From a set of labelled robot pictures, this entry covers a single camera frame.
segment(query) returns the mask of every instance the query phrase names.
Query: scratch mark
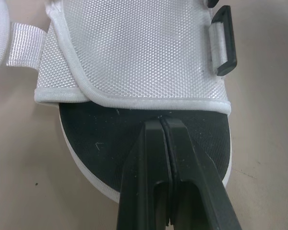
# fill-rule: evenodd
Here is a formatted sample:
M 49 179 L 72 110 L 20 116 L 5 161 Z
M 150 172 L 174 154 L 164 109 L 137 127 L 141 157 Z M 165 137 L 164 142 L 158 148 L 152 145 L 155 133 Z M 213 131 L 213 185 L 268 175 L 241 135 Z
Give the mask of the scratch mark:
M 238 169 L 235 169 L 235 168 L 232 168 L 232 169 L 235 170 L 235 171 L 237 171 L 237 172 L 239 172 L 239 173 L 242 173 L 243 175 L 246 175 L 246 176 L 248 176 L 248 177 L 250 177 L 250 178 L 257 179 L 256 177 L 253 177 L 253 176 L 251 176 L 251 175 L 248 175 L 248 174 L 246 174 L 246 173 L 244 173 L 244 172 L 242 172 L 242 171 L 240 171 L 240 170 L 238 170 Z
M 102 145 L 103 143 L 100 143 L 100 142 L 96 142 L 95 145 L 96 145 L 96 148 L 98 149 L 98 151 L 100 151 L 98 145 Z

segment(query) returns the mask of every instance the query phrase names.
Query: beige table surface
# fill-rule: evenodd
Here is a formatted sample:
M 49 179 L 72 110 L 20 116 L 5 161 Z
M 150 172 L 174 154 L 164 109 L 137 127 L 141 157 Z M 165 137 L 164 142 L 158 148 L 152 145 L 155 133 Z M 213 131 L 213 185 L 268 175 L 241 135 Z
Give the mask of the beige table surface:
M 48 29 L 43 0 L 7 2 L 12 21 Z M 288 230 L 288 0 L 225 4 L 238 55 L 226 79 L 228 195 L 244 230 Z M 35 70 L 0 69 L 0 230 L 114 230 L 118 205 L 75 165 L 58 110 L 34 102 L 36 79 Z

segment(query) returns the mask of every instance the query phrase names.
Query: white piping trim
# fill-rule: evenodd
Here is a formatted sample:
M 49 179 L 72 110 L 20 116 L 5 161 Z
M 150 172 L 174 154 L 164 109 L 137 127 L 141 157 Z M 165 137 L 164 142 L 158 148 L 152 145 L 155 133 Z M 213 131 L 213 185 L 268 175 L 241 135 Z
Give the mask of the white piping trim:
M 70 67 L 70 70 L 81 91 L 93 102 L 105 107 L 128 109 L 175 109 L 175 110 L 205 110 L 229 115 L 230 102 L 215 99 L 137 99 L 132 97 L 114 96 L 104 93 L 94 87 L 82 68 L 76 51 L 72 45 L 68 26 L 62 11 L 61 1 L 50 2 L 46 5 L 46 12 L 52 20 L 57 34 L 59 47 Z
M 36 103 L 81 103 L 90 101 L 79 88 L 37 88 L 34 92 Z

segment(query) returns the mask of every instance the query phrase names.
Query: black plastic buckle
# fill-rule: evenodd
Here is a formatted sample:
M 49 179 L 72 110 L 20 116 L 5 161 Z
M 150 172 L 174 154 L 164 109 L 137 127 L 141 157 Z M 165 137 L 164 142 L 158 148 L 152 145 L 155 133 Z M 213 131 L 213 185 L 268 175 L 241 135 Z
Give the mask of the black plastic buckle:
M 117 230 L 240 230 L 213 161 L 186 126 L 166 117 L 144 124 L 123 170 Z
M 222 22 L 224 25 L 227 62 L 217 68 L 218 76 L 225 76 L 237 66 L 237 54 L 234 38 L 234 30 L 232 26 L 230 6 L 222 6 L 215 14 L 211 23 Z

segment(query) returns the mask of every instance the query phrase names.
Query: velcro strap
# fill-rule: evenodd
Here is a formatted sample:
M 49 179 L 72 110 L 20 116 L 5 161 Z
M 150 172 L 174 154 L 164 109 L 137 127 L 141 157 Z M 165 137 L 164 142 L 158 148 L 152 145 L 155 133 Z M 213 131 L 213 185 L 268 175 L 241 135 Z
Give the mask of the velcro strap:
M 212 23 L 209 27 L 213 72 L 227 62 L 226 41 L 223 23 Z
M 12 23 L 11 44 L 6 65 L 38 70 L 46 36 L 47 33 L 37 27 Z

